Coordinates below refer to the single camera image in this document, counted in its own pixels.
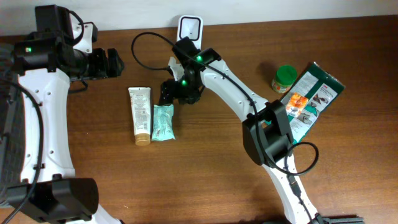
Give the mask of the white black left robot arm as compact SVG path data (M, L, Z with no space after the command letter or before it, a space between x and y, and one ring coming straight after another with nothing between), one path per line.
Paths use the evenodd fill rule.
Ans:
M92 178L78 178L67 130L71 83L115 78L115 49L93 48L92 22L57 5L35 8L37 29L1 46L1 206L39 223L117 223Z

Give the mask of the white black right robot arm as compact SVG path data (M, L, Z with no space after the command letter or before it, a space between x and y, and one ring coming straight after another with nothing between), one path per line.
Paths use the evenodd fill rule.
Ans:
M263 167L282 201L289 223L364 223L362 217L324 217L309 200L300 176L312 170L319 156L299 172L293 134L284 105L255 94L228 68L213 49L200 50L183 37L172 44L167 70L173 75L161 85L160 105L196 103L205 88L219 96L242 122L243 144L251 160Z

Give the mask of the teal tissue packet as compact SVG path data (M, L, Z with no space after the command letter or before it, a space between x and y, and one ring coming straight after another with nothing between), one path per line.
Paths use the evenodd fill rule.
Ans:
M154 123L152 132L153 141L166 141L175 139L172 127L173 115L173 105L154 105Z

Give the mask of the green lid seasoning jar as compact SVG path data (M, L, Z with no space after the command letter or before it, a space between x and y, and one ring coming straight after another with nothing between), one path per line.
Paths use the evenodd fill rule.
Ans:
M277 93L288 92L298 77L296 69L291 65L283 65L278 68L272 80L271 86Z

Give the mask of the green wipes package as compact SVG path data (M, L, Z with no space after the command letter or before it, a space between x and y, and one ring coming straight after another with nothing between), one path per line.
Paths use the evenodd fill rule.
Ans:
M298 77L291 89L283 93L281 103L284 108L290 97L298 93L309 99L298 118L287 115L294 143L298 143L308 134L320 114L345 89L345 86L321 68L316 62L310 62Z

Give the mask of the white cream tube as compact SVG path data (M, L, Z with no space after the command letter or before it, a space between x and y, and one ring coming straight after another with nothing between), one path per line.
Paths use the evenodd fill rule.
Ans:
M150 144L152 134L151 89L149 87L129 87L127 90L131 101L135 144L146 146Z

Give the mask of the orange tissue packet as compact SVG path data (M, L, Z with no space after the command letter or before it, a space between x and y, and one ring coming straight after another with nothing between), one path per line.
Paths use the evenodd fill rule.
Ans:
M288 115L298 118L306 107L309 99L298 93L294 93L285 106Z

